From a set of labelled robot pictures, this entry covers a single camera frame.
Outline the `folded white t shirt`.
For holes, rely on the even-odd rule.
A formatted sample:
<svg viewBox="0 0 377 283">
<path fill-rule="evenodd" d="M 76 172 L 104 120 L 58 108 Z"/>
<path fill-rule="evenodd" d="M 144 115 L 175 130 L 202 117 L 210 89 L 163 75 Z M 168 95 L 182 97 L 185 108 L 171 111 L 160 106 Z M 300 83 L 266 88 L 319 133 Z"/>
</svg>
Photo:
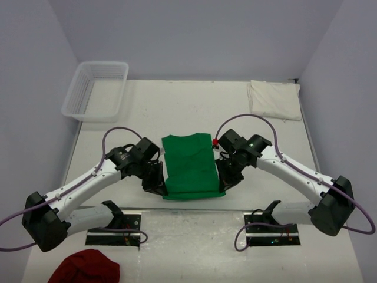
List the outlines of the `folded white t shirt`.
<svg viewBox="0 0 377 283">
<path fill-rule="evenodd" d="M 252 114 L 274 119 L 301 121 L 300 85 L 251 80 L 247 88 Z"/>
</svg>

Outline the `white plastic basket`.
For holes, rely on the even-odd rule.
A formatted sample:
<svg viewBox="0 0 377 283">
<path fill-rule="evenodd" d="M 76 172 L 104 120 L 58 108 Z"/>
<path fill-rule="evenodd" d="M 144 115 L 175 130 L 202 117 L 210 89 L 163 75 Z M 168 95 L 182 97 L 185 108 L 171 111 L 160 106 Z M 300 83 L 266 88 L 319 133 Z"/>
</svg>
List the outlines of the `white plastic basket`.
<svg viewBox="0 0 377 283">
<path fill-rule="evenodd" d="M 116 122 L 128 72 L 129 65 L 125 62 L 82 62 L 68 88 L 62 115 L 85 123 Z"/>
</svg>

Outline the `green t shirt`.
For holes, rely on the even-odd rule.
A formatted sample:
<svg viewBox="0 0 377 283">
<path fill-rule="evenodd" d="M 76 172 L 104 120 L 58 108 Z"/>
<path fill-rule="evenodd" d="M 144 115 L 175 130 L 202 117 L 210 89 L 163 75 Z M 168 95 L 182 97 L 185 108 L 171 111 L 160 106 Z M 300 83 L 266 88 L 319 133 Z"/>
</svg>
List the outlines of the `green t shirt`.
<svg viewBox="0 0 377 283">
<path fill-rule="evenodd" d="M 212 139 L 209 133 L 163 137 L 164 160 L 168 178 L 165 200 L 197 200 L 220 198 Z"/>
</svg>

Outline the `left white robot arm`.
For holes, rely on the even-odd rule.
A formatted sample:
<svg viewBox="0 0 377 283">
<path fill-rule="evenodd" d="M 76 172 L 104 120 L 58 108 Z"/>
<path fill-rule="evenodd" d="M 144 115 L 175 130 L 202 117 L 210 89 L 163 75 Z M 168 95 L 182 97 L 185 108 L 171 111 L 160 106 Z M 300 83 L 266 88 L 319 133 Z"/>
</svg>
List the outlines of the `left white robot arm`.
<svg viewBox="0 0 377 283">
<path fill-rule="evenodd" d="M 29 195 L 23 227 L 42 252 L 53 250 L 68 236 L 85 230 L 136 233 L 136 229 L 127 227 L 122 210 L 110 200 L 88 209 L 80 206 L 101 190 L 131 176 L 141 179 L 144 191 L 165 195 L 159 156 L 160 148 L 146 137 L 136 145 L 113 148 L 99 164 L 71 183 L 45 195 Z"/>
</svg>

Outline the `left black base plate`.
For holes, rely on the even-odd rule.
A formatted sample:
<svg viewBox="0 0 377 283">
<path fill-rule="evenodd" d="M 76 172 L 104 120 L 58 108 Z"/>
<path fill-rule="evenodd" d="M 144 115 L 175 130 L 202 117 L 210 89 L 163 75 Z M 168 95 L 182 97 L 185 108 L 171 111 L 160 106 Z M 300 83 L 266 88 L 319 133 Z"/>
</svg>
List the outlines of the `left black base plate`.
<svg viewBox="0 0 377 283">
<path fill-rule="evenodd" d="M 140 242 L 145 237 L 137 232 L 123 232 L 124 229 L 140 230 L 141 211 L 124 210 L 119 221 L 112 224 L 110 229 L 114 232 L 106 232 L 101 229 L 90 229 L 85 237 L 86 246 L 120 246 L 120 247 L 140 247 Z"/>
</svg>

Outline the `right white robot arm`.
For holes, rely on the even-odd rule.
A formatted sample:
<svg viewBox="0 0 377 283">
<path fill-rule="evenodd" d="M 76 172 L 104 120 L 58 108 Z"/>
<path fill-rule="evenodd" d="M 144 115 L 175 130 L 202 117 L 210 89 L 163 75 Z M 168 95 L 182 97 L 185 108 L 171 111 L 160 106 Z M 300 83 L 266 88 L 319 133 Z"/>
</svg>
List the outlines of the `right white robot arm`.
<svg viewBox="0 0 377 283">
<path fill-rule="evenodd" d="M 283 154 L 276 141 L 255 134 L 249 139 L 234 130 L 213 140 L 213 147 L 227 154 L 216 161 L 220 187 L 228 190 L 243 179 L 242 171 L 253 167 L 282 180 L 301 193 L 305 202 L 280 206 L 275 203 L 264 211 L 263 226 L 271 232 L 283 225 L 312 224 L 322 233 L 336 236 L 354 211 L 351 182 L 316 172 Z"/>
</svg>

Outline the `red t shirt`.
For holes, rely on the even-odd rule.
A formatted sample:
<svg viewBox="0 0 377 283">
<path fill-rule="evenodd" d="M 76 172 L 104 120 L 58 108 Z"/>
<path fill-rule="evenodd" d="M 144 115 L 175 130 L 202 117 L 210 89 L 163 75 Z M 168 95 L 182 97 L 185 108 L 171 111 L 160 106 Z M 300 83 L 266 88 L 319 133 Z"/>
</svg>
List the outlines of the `red t shirt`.
<svg viewBox="0 0 377 283">
<path fill-rule="evenodd" d="M 86 249 L 65 258 L 48 282 L 119 282 L 120 265 L 96 249 Z"/>
</svg>

